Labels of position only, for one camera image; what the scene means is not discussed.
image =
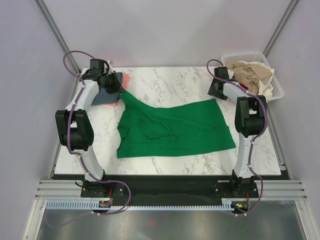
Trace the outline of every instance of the white marble table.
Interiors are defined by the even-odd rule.
[[[205,67],[137,67],[115,68],[130,75],[128,91],[140,101],[154,107],[175,107],[211,99],[207,95],[212,78]],[[236,105],[217,99],[236,148],[208,154],[181,157],[117,158],[120,135],[118,122],[125,110],[117,107],[92,106],[88,115],[94,130],[93,149],[107,174],[133,175],[230,175],[237,161],[239,135],[234,126]],[[280,175],[280,168],[267,130],[259,140],[253,169],[261,175]],[[55,174],[83,174],[78,160],[61,147]]]

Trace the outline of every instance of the brown cloth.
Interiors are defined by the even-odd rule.
[[[259,92],[259,81],[267,85],[272,72],[254,63],[244,63],[241,61],[230,61],[225,64],[228,69],[234,71],[233,78],[245,85],[248,91],[253,94]]]

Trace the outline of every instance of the green cloth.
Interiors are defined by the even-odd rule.
[[[188,156],[236,147],[215,99],[182,106],[152,107],[131,93],[118,125],[118,158]]]

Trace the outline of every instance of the plastic basket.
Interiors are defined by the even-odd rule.
[[[226,54],[221,57],[221,61],[223,64],[231,62],[231,61],[246,61],[246,62],[260,62],[264,63],[268,67],[270,67],[265,55],[261,52],[253,51],[253,52],[242,52],[242,53],[232,53]],[[271,80],[271,85],[273,87],[271,100],[281,99],[284,96],[284,91],[276,78],[276,75],[273,75]]]

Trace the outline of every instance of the white wall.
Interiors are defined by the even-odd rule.
[[[75,79],[34,1],[2,2],[0,32],[0,239],[19,240]]]
[[[72,50],[112,59],[115,67],[204,66],[223,54],[262,52],[290,2],[44,1]]]
[[[302,180],[320,226],[320,1],[300,1],[268,61],[284,90],[272,102],[286,163]]]

